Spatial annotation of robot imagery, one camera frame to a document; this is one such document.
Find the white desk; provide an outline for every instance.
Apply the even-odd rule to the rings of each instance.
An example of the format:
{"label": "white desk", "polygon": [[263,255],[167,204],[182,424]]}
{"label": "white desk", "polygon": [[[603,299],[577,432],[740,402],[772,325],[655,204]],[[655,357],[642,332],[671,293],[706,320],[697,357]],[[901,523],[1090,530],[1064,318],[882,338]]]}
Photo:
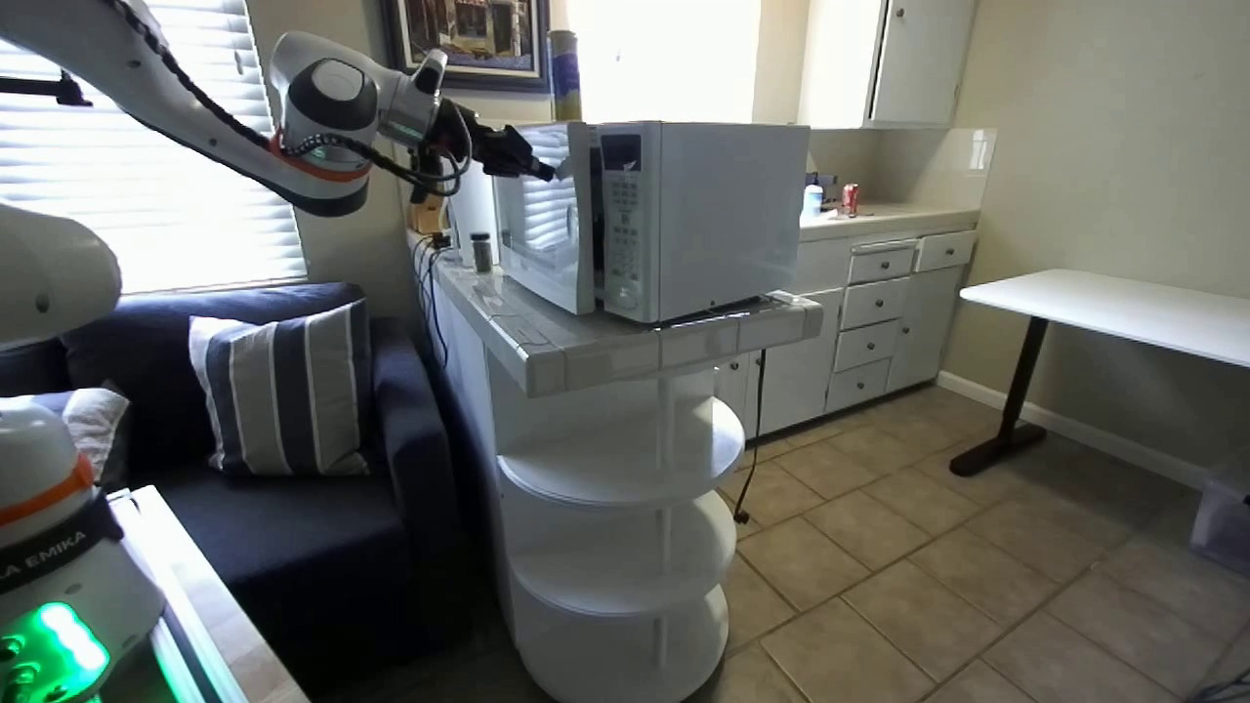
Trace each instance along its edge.
{"label": "white desk", "polygon": [[1009,281],[962,288],[966,299],[1024,312],[1026,332],[1016,364],[1016,377],[1004,402],[1001,432],[968,454],[953,458],[951,467],[973,476],[994,459],[1021,454],[1043,436],[1037,424],[1016,424],[1021,406],[1041,361],[1046,325],[1086,329],[1120,335],[1133,345],[1167,349],[1180,357],[1205,357],[1229,366],[1250,366],[1250,299],[1220,298],[1176,284],[1126,281],[1086,271],[1041,271]]}

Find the couch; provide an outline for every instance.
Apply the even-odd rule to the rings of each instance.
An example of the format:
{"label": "couch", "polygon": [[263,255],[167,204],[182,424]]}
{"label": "couch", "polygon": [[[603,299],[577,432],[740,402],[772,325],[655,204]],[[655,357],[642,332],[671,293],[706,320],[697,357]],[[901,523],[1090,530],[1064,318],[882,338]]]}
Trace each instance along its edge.
{"label": "couch", "polygon": [[369,476],[223,476],[189,320],[287,320],[361,299],[309,281],[145,293],[57,338],[0,353],[0,394],[112,388],[128,397],[121,486],[158,486],[309,694],[435,651],[470,622],[456,466],[399,320],[373,320]]}

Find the baseboard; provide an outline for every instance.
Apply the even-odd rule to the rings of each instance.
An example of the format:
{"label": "baseboard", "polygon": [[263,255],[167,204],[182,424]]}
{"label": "baseboard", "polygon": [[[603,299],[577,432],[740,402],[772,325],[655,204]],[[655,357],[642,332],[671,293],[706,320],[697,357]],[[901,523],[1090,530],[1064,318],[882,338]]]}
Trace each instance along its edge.
{"label": "baseboard", "polygon": [[[951,376],[951,372],[938,376],[938,388],[947,388],[947,390],[953,390],[953,394],[966,394],[966,397],[973,397],[973,402],[982,402],[982,406],[994,406],[994,409],[1001,409],[1004,397],[1009,397],[1009,394],[994,390],[994,388],[982,388],[982,384],[973,384],[973,377],[966,377],[966,376]],[[1055,409],[1046,409],[1046,406],[1037,406],[1037,402],[1024,402],[1021,415],[1024,415],[1026,423],[1037,423],[1037,424],[1046,424],[1051,432],[1064,432],[1064,436],[1072,436],[1072,440],[1082,440],[1082,445],[1090,445],[1090,448],[1099,448],[1099,454],[1108,454],[1108,458],[1119,458],[1119,459],[1126,459],[1126,466],[1142,466],[1142,467],[1160,473],[1160,476],[1167,476],[1167,480],[1176,480],[1176,486],[1188,486],[1188,489],[1205,489],[1205,480],[1212,476],[1212,467],[1205,467],[1205,466],[1190,466],[1190,459],[1182,459],[1182,458],[1147,448],[1147,445],[1142,445],[1142,440],[1133,440],[1133,436],[1106,432],[1106,428],[1099,428],[1099,424],[1064,418],[1064,415],[1055,415]]]}

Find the beige wall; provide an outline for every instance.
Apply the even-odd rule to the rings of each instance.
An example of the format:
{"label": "beige wall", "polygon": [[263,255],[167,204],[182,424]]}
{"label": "beige wall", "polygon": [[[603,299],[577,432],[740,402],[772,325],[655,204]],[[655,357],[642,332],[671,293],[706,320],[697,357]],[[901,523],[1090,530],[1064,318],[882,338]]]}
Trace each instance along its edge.
{"label": "beige wall", "polygon": [[[996,128],[973,281],[1082,267],[1250,298],[1245,34],[1245,0],[982,0],[958,111]],[[962,308],[947,364],[1004,390],[1021,332]],[[1250,428],[1245,372],[1074,332],[1033,397],[1194,466]]]}
{"label": "beige wall", "polygon": [[[388,57],[384,0],[251,0],[255,30],[263,53],[276,43],[283,30],[311,30],[373,57]],[[486,124],[500,121],[552,121],[542,98],[470,98],[455,92]],[[369,206],[347,217],[302,216],[302,238],[311,279],[344,279],[369,288],[373,306],[388,318],[416,312],[416,272],[408,256],[408,189],[374,172]]]}

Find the tile floor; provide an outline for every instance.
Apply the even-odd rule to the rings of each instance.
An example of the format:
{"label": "tile floor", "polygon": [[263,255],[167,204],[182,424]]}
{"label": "tile floor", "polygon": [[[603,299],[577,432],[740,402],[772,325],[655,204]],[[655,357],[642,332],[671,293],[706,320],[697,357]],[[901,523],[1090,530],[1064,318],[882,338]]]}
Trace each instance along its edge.
{"label": "tile floor", "polygon": [[[951,476],[994,424],[930,388],[763,440],[732,651],[697,700],[1147,703],[1250,669],[1250,578],[1188,551],[1194,493],[1064,436]],[[337,700],[542,694],[486,618],[460,651]]]}

